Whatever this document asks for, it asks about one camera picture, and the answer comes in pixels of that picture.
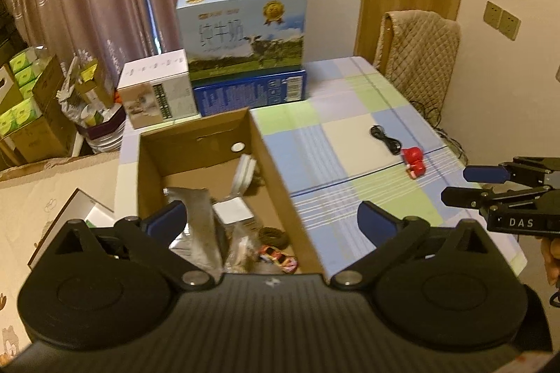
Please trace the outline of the person right hand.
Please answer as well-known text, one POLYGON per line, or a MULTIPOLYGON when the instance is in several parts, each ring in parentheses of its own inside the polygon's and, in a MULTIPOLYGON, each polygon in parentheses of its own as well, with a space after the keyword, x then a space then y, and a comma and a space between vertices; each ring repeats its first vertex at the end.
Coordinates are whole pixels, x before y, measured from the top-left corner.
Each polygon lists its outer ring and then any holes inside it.
POLYGON ((555 285, 560 275, 560 239, 545 238, 541 239, 541 254, 544 259, 548 283, 555 285))

